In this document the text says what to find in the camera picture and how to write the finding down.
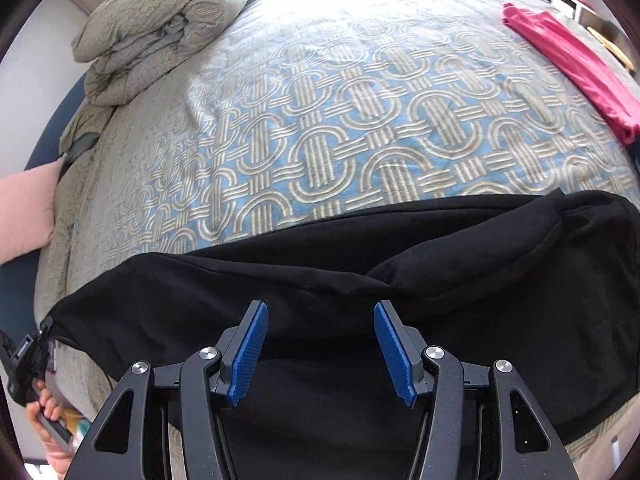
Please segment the person's left hand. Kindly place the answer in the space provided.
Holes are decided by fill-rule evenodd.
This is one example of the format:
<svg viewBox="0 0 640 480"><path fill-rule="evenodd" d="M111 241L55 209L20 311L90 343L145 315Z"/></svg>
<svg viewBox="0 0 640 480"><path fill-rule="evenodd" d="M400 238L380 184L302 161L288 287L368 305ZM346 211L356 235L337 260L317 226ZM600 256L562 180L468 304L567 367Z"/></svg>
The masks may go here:
<svg viewBox="0 0 640 480"><path fill-rule="evenodd" d="M70 463L74 458L74 452L63 450L58 445L58 442L54 440L52 434L44 428L38 419L38 416L42 415L45 419L50 420L50 422L64 422L64 408L58 403L58 400L55 399L45 382L37 380L36 385L39 390L38 400L29 402L29 404L26 405L26 416L30 426L32 426L32 429L43 445L48 464L55 471L59 479L64 479L68 468L70 468Z"/></svg>

